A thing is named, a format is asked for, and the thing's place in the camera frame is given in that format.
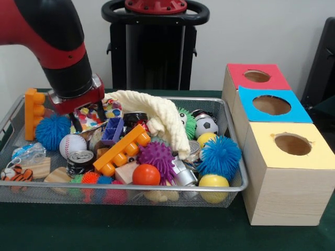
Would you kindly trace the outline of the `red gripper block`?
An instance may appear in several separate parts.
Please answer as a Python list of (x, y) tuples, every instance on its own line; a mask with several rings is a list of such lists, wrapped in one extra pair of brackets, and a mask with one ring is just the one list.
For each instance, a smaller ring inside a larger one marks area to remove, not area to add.
[(53, 90), (48, 91), (49, 99), (54, 106), (56, 112), (60, 115), (70, 113), (70, 120), (76, 132), (82, 132), (80, 121), (75, 117), (73, 111), (77, 108), (83, 107), (88, 104), (97, 104), (97, 114), (100, 120), (106, 120), (103, 103), (101, 100), (104, 98), (104, 84), (90, 89), (82, 96), (75, 98), (64, 99), (58, 97)]

